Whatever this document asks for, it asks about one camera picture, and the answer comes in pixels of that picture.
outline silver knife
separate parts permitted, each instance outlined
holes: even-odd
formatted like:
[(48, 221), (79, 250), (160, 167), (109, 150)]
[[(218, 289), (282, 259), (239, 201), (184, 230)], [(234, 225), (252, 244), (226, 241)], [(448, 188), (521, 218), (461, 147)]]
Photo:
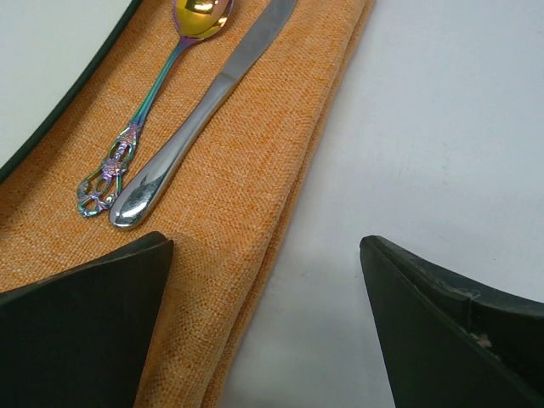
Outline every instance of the silver knife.
[(110, 223), (130, 229), (149, 215), (202, 129), (278, 36), (296, 2), (272, 0), (258, 16), (195, 110), (117, 197)]

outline iridescent spoon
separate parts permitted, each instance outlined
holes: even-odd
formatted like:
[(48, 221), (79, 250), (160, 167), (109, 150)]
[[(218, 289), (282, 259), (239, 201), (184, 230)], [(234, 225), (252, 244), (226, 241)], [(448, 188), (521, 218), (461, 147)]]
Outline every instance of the iridescent spoon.
[[(235, 0), (174, 0), (173, 20), (179, 31), (179, 42), (168, 57), (161, 73), (128, 126), (114, 140), (100, 167), (77, 187), (77, 211), (92, 217), (109, 210), (122, 190), (122, 175), (128, 170), (145, 124), (162, 83), (175, 60), (191, 45), (220, 31), (229, 18)], [(113, 191), (108, 194), (115, 181)]]

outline white surface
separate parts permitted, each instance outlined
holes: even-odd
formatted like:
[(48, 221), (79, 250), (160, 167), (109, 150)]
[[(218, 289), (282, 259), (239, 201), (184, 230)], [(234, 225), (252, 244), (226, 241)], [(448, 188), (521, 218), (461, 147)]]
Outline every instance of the white surface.
[(0, 167), (66, 95), (130, 3), (0, 0)]
[(377, 0), (222, 407), (394, 406), (358, 245), (544, 301), (544, 3)]

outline orange placemat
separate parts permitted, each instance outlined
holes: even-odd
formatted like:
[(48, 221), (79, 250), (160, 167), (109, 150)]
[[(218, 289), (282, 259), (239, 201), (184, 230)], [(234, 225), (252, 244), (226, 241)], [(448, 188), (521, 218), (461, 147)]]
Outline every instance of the orange placemat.
[[(76, 188), (124, 129), (177, 41), (171, 0), (144, 0), (88, 84), (0, 185), (0, 291), (162, 232), (174, 240), (175, 255), (136, 406), (216, 406), (372, 3), (298, 0), (159, 206), (125, 232), (105, 215), (81, 218)], [(176, 65), (127, 179), (189, 115), (266, 4), (238, 0), (228, 30)]]

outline dark green plate rim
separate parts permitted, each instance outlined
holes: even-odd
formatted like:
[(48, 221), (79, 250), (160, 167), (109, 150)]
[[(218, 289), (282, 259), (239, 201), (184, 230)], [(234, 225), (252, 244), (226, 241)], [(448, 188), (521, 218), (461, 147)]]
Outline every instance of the dark green plate rim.
[(54, 107), (54, 109), (45, 118), (42, 124), (36, 129), (30, 138), (15, 152), (6, 163), (0, 167), (0, 184), (15, 170), (17, 166), (21, 164), (28, 154), (34, 149), (38, 142), (45, 136), (49, 129), (59, 119), (62, 112), (70, 105), (79, 91), (83, 88), (83, 85), (87, 83), (89, 78), (94, 74), (96, 69), (104, 57), (108, 54), (113, 44), (117, 41), (117, 38), (121, 35), (122, 31), (127, 26), (130, 19), (138, 9), (138, 6), (142, 3), (142, 0), (132, 0), (127, 9), (123, 13), (122, 17), (117, 22), (116, 26), (111, 31), (111, 34), (104, 41), (104, 44), (99, 48), (96, 55), (88, 63), (85, 70), (77, 78), (76, 82), (71, 86), (66, 95), (60, 100), (60, 102)]

